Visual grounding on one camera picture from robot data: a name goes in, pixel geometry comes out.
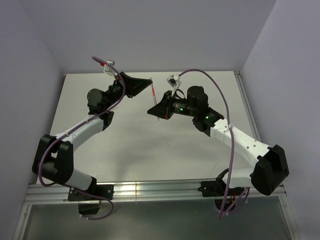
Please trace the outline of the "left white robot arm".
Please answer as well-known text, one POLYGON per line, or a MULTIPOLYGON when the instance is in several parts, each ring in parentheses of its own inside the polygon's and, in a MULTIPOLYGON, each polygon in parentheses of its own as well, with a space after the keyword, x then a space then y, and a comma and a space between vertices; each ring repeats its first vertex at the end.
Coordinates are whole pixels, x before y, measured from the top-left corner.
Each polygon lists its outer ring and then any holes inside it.
POLYGON ((40 182, 79 189, 79 194, 91 200, 98 193, 96 178, 74 166, 74 152, 94 135, 108 128, 115 108, 124 97, 133 98, 152 84, 151 79, 135 78, 120 72, 114 82, 103 91, 93 88, 87 93, 88 115, 80 123, 57 135, 43 135, 32 164, 32 172, 40 182))

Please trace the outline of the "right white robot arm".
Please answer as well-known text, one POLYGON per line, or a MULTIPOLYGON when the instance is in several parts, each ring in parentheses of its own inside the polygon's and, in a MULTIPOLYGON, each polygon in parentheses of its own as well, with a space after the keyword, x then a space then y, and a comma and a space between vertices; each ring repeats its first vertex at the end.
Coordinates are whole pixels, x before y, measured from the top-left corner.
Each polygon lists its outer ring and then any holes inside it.
POLYGON ((239 170, 225 169, 215 180, 203 181, 198 191, 204 197, 240 195, 245 188, 254 188, 269 196, 289 175, 285 151, 279 145, 269 146, 228 124, 227 119, 213 110, 201 86, 191 86, 186 98, 178 98, 168 90, 161 101, 147 113, 168 120, 174 114, 192 117, 196 129, 234 147, 250 165, 239 170))

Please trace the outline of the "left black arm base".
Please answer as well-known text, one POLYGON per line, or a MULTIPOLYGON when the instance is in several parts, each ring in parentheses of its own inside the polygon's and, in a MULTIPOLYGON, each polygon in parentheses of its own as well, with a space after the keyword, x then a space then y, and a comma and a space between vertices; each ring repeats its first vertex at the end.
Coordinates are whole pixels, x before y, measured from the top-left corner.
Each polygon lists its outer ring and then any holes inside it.
POLYGON ((67 201, 78 202, 78 213, 82 218, 92 221, 101 220, 109 217, 114 211, 115 206, 112 202, 113 194, 113 184, 98 184, 90 191, 70 187, 67 201), (110 210, 103 216, 96 216, 103 201, 110 204, 110 210))

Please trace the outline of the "red highlighter pen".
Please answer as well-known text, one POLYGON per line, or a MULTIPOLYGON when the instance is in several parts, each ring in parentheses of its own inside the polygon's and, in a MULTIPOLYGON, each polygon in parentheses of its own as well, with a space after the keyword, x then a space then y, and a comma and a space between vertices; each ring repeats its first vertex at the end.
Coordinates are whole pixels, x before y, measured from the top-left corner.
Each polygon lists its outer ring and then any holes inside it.
POLYGON ((155 92, 155 88, 154 88, 154 84, 151 84, 151 91, 152 91, 152 99, 153 99, 153 105, 156 106, 157 105, 157 98, 156 98, 156 92, 155 92))

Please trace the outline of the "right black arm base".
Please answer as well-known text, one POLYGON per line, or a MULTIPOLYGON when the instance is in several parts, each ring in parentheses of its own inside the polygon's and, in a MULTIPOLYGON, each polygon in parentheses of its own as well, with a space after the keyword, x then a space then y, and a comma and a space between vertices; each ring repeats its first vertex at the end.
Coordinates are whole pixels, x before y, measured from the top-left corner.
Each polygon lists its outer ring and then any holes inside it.
MULTIPOLYGON (((197 190, 201 192, 202 197, 223 197, 227 186, 223 181, 226 173, 227 171, 223 171, 214 180, 201 181, 200 187, 197 190)), ((236 197, 243 192, 246 192, 244 187, 229 188, 223 210, 226 211, 236 201, 236 197)))

